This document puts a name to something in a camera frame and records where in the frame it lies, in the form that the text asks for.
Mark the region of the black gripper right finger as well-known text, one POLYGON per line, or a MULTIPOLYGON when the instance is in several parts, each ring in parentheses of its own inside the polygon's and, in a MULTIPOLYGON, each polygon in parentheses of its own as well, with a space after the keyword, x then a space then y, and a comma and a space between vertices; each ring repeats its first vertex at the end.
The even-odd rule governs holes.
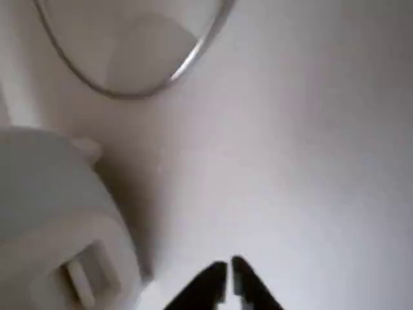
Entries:
POLYGON ((233 256, 231 264, 234 274, 234 294, 240 297, 242 309, 284 310, 242 256, 233 256))

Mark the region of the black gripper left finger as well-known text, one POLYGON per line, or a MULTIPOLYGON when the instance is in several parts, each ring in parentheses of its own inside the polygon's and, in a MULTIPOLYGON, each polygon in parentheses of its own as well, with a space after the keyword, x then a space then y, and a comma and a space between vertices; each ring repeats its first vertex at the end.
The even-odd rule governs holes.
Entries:
POLYGON ((217 305, 225 299, 227 275, 226 262, 211 263, 197 273, 164 309, 217 309, 217 305))

